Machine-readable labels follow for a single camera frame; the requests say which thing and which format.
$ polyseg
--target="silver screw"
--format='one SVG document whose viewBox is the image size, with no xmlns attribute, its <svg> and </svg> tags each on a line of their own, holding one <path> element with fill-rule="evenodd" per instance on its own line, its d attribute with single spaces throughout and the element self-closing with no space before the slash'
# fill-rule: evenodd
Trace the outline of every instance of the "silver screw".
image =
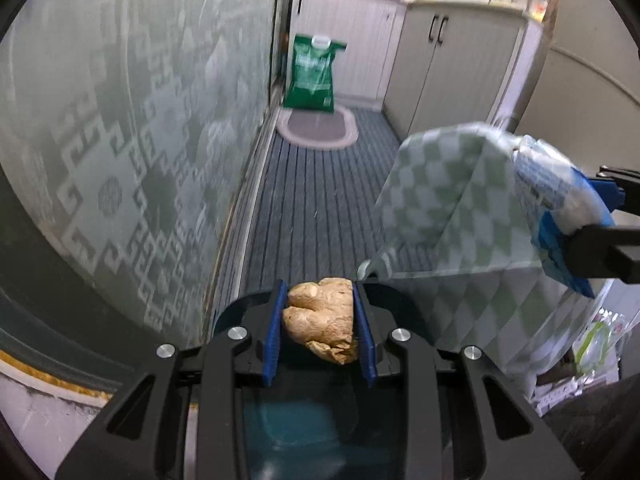
<svg viewBox="0 0 640 480">
<path fill-rule="evenodd" d="M 391 337 L 396 341 L 408 341 L 411 339 L 411 332 L 409 332 L 405 328 L 396 328 L 392 333 Z"/>
<path fill-rule="evenodd" d="M 482 357 L 482 350 L 477 346 L 468 346 L 465 348 L 465 357 L 467 359 L 471 359 L 472 361 L 478 361 L 479 358 Z"/>
<path fill-rule="evenodd" d="M 175 346 L 170 343 L 164 343 L 156 349 L 156 355 L 162 359 L 167 359 L 175 354 Z"/>
<path fill-rule="evenodd" d="M 240 341 L 246 337 L 247 331 L 244 326 L 233 326 L 226 333 L 229 338 L 235 339 L 236 341 Z"/>
</svg>

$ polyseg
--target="floor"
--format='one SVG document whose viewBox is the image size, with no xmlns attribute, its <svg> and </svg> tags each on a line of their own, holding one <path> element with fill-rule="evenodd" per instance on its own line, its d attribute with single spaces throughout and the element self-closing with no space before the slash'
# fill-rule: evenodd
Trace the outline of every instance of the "floor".
<svg viewBox="0 0 640 480">
<path fill-rule="evenodd" d="M 388 241 L 373 206 L 399 141 L 381 113 L 353 113 L 358 140 L 343 150 L 299 148 L 274 136 L 241 294 L 270 288 L 277 278 L 355 279 L 360 263 Z M 399 259 L 407 269 L 425 268 L 413 251 L 401 251 Z"/>
</svg>

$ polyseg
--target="cabinet door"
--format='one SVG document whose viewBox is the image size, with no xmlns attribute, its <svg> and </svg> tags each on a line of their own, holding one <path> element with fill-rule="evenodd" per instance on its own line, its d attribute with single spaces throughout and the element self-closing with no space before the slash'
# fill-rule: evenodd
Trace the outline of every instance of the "cabinet door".
<svg viewBox="0 0 640 480">
<path fill-rule="evenodd" d="M 486 121 L 504 80 L 522 18 L 455 9 L 440 33 L 409 132 Z"/>
<path fill-rule="evenodd" d="M 386 118 L 400 139 L 409 133 L 433 57 L 441 16 L 437 8 L 424 6 L 409 9 L 404 17 L 384 104 Z"/>
<path fill-rule="evenodd" d="M 395 15 L 394 4 L 376 0 L 293 0 L 290 37 L 345 42 L 333 65 L 335 94 L 375 99 Z"/>
</svg>

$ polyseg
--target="ginger root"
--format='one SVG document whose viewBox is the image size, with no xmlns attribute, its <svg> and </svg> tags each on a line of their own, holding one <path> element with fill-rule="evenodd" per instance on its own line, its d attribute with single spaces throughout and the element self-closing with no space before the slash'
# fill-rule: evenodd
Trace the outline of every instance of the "ginger root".
<svg viewBox="0 0 640 480">
<path fill-rule="evenodd" d="M 353 338 L 353 287 L 344 278 L 300 283 L 289 291 L 282 320 L 293 341 L 340 365 L 358 358 Z"/>
</svg>

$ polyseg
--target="green and white checkered bag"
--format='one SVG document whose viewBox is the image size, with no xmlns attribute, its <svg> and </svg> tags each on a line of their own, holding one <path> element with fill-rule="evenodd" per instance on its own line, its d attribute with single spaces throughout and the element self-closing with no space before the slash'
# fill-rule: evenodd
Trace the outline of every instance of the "green and white checkered bag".
<svg viewBox="0 0 640 480">
<path fill-rule="evenodd" d="M 543 272 L 514 190 L 519 142 L 476 123 L 405 140 L 376 202 L 395 241 L 359 277 L 376 272 L 411 295 L 432 344 L 479 346 L 530 396 L 536 375 L 565 354 L 612 280 L 590 280 L 591 300 Z M 403 244 L 425 246 L 431 268 L 399 272 Z"/>
</svg>

